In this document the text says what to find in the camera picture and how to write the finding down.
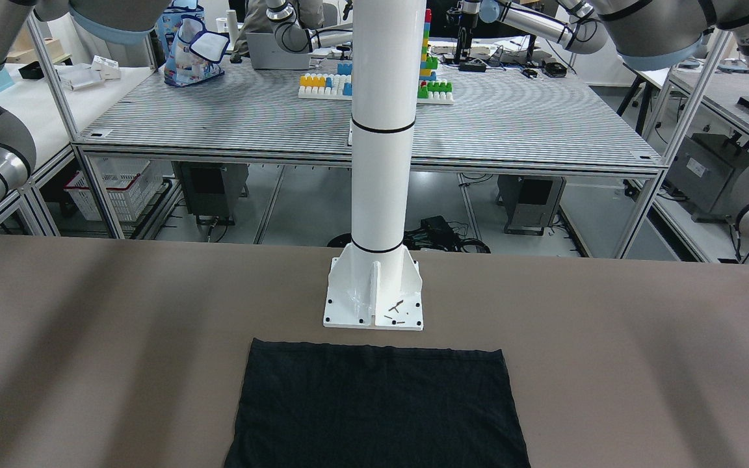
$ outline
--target black leg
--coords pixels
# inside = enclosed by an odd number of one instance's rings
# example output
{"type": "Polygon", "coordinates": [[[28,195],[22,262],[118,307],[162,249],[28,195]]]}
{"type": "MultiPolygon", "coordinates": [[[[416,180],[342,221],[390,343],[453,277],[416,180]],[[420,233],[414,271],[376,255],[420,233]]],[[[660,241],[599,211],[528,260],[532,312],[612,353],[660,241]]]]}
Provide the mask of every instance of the black leg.
{"type": "Polygon", "coordinates": [[[629,103],[632,101],[634,93],[637,92],[638,88],[640,88],[640,83],[643,83],[643,78],[636,76],[635,81],[632,82],[631,88],[629,88],[629,92],[627,92],[626,97],[624,97],[624,101],[620,103],[620,107],[618,107],[619,116],[624,115],[624,112],[626,112],[626,107],[629,107],[629,103]]]}
{"type": "Polygon", "coordinates": [[[643,86],[643,99],[640,101],[640,113],[637,115],[637,125],[635,126],[635,131],[638,135],[643,133],[643,125],[646,124],[646,112],[649,110],[652,88],[651,83],[646,83],[643,86]]]}

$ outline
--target black cloth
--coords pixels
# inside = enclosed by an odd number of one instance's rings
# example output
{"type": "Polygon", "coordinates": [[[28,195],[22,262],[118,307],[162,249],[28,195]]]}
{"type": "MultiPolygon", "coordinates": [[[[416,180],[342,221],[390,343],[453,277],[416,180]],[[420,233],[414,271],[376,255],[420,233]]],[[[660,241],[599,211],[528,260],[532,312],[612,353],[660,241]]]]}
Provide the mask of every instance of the black cloth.
{"type": "Polygon", "coordinates": [[[530,466],[501,350],[259,340],[224,465],[530,466]]]}

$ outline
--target white mounting bracket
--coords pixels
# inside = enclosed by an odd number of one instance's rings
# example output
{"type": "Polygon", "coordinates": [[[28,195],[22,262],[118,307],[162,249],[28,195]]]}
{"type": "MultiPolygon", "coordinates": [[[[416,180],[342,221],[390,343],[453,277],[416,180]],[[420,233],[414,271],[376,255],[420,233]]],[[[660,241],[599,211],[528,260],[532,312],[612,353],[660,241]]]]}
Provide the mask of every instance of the white mounting bracket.
{"type": "Polygon", "coordinates": [[[397,252],[390,252],[401,256],[401,287],[392,294],[387,294],[382,287],[379,261],[371,263],[369,287],[366,288],[368,291],[356,291],[351,272],[353,249],[353,245],[348,244],[343,253],[331,261],[323,325],[338,328],[424,330],[421,276],[418,263],[412,260],[406,246],[401,246],[397,252]]]}

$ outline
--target black monitor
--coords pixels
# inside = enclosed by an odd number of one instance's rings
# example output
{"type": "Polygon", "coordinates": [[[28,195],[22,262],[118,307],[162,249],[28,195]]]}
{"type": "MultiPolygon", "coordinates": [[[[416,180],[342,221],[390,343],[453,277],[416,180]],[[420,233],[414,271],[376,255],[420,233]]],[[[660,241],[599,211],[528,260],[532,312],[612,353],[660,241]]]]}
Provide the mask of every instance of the black monitor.
{"type": "MultiPolygon", "coordinates": [[[[456,5],[458,5],[458,0],[427,0],[427,8],[432,10],[432,23],[429,25],[429,36],[431,38],[457,38],[458,24],[450,24],[447,19],[447,11],[450,8],[455,8],[456,5]]],[[[532,7],[533,5],[541,5],[544,8],[543,13],[551,17],[557,14],[558,3],[555,0],[544,0],[530,3],[527,6],[532,7]]],[[[479,26],[473,29],[473,38],[476,39],[513,38],[514,36],[528,36],[528,34],[497,21],[485,23],[480,19],[479,26]]]]}

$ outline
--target gray laptop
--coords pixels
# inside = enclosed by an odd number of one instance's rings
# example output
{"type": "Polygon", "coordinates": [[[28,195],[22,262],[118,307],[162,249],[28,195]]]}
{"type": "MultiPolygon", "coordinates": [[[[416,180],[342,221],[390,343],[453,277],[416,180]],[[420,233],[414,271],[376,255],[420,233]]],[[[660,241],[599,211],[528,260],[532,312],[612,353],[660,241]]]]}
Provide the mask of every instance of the gray laptop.
{"type": "Polygon", "coordinates": [[[255,70],[307,70],[310,63],[307,53],[282,50],[271,32],[248,32],[247,48],[255,70]]]}

